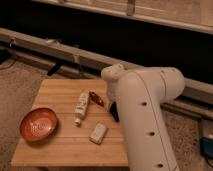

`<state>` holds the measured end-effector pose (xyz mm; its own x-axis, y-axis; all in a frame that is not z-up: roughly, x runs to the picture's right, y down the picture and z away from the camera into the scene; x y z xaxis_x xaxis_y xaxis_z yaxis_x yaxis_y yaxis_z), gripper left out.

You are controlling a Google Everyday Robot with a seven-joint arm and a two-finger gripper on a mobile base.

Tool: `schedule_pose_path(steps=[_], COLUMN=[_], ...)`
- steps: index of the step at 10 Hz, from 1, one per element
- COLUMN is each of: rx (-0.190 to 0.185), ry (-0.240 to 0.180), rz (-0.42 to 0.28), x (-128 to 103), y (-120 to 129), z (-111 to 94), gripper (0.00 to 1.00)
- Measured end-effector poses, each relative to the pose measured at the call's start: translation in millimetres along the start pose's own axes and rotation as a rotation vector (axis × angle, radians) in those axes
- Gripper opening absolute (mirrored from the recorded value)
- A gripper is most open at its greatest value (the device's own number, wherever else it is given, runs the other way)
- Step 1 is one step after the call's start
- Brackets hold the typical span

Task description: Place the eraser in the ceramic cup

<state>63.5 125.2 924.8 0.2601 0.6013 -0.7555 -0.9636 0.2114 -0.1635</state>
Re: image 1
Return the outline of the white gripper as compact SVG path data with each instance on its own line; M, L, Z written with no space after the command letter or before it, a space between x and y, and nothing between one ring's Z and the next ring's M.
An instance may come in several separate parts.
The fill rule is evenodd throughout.
M104 68L101 71L101 78L106 82L107 90L106 94L109 100L113 103L110 104L109 112L112 114L114 120L119 122L119 116L117 112L117 106L115 99L115 89L118 79L121 77L125 68L122 64L114 64L109 67Z

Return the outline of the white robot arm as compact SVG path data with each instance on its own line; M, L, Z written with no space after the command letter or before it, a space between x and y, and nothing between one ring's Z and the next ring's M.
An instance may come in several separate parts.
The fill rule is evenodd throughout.
M173 67L104 68L107 96L117 107L130 171L180 171L160 105L177 98L185 87Z

